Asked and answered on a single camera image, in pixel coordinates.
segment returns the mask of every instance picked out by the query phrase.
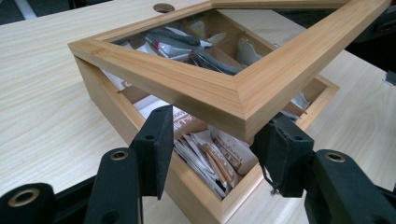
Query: table surface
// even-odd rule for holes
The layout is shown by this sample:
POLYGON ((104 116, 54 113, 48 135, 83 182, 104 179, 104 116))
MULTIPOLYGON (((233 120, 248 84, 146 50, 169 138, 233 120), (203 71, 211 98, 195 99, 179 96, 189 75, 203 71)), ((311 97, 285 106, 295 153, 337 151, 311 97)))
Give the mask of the table surface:
MULTIPOLYGON (((67 43, 156 16, 154 2, 115 0, 0 26, 0 195, 36 182, 67 189, 95 175, 105 152, 126 146, 91 101, 67 43)), ((204 1, 167 2, 178 9, 204 1)), ((222 12, 279 45, 304 31, 270 10, 222 12)), ((395 87, 345 51, 321 74, 340 91, 306 130, 315 150, 345 152, 375 184, 393 189, 395 87)), ((261 182, 229 223, 307 223, 304 200, 270 196, 270 189, 261 182)), ((189 223, 166 193, 143 205, 146 223, 189 223)))

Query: open lid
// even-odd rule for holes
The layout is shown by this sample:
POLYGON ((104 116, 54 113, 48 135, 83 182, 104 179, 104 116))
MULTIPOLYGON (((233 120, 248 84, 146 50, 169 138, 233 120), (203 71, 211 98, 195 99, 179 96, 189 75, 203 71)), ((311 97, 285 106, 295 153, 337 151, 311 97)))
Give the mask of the open lid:
MULTIPOLYGON (((353 0, 233 77, 111 42, 210 8, 274 8, 284 7, 285 3, 274 0, 207 1, 73 42, 69 48, 80 59, 224 132, 250 141, 389 3, 389 0, 353 0)), ((294 7, 324 5, 325 1, 319 0, 293 3, 294 7)))

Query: wooden box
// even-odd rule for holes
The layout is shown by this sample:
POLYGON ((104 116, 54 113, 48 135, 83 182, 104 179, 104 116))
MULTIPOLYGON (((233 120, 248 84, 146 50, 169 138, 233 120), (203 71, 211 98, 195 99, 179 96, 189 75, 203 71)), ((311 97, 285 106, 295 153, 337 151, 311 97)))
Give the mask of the wooden box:
MULTIPOLYGON (((266 1, 208 1, 83 39, 69 47, 92 100, 127 144, 145 121, 134 103, 147 94, 200 119, 183 132, 203 129, 209 123, 251 142, 270 118, 303 91, 312 103, 299 114, 297 124, 304 130, 338 90, 318 72, 379 15, 383 6, 368 0, 353 1, 279 49, 214 10, 217 7, 265 7, 264 3, 266 1), (362 8, 358 19, 356 10, 362 8), (185 19, 192 15, 207 21, 209 34, 228 33, 224 42, 215 46, 215 54, 220 58, 234 62, 235 43, 241 36, 253 43, 264 57, 232 77, 118 45, 164 24, 185 25, 188 23, 185 19), (133 86, 119 91, 101 69, 133 86)), ((257 164, 221 201, 174 152, 165 190, 191 222, 225 223, 261 181, 262 169, 257 164)))

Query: wooden frame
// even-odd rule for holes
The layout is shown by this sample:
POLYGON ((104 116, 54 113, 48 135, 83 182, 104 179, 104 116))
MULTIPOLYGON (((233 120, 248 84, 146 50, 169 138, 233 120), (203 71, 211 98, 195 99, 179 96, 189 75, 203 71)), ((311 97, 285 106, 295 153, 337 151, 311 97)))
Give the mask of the wooden frame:
MULTIPOLYGON (((245 141, 389 6, 353 0, 234 77, 155 58, 109 42, 210 8, 321 7, 332 1, 207 1, 69 44, 80 59, 245 141)), ((344 1, 336 1, 336 6, 344 1)))
MULTIPOLYGON (((144 118, 123 94, 119 94, 99 67, 227 133, 249 141, 298 91, 314 82, 314 86, 322 86, 324 91, 308 108, 308 115, 302 115, 297 122, 304 130, 338 90, 331 82, 318 76, 318 72, 388 5, 389 0, 353 0, 349 3, 343 0, 204 1, 76 41, 69 44, 69 48, 75 55, 91 98, 125 142, 132 141, 144 118), (273 48, 273 52, 234 77, 111 43, 211 8, 234 7, 341 8, 281 48, 273 48)), ((220 201, 174 152, 165 190, 191 222, 225 223, 261 181, 262 170, 257 164, 220 201)))

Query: wooden table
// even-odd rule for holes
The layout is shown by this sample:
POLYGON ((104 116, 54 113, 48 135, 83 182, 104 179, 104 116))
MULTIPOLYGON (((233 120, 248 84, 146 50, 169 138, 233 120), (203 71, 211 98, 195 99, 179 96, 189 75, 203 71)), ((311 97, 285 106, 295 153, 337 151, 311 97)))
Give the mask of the wooden table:
MULTIPOLYGON (((178 9, 203 1, 167 2, 178 9)), ((67 189, 95 175, 105 152, 126 146, 91 101, 67 43, 155 16, 152 5, 115 0, 0 26, 0 195, 35 182, 67 189)), ((279 45, 304 30, 269 10, 223 12, 279 45), (255 23, 258 16, 269 22, 255 23)), ((393 189, 396 88, 345 51, 321 74, 340 91, 307 130, 315 149, 345 152, 375 184, 393 189)), ((302 199, 272 197, 270 189, 262 182, 229 223, 307 222, 302 199)), ((166 193, 160 202, 145 198, 144 212, 146 223, 189 223, 166 193)))

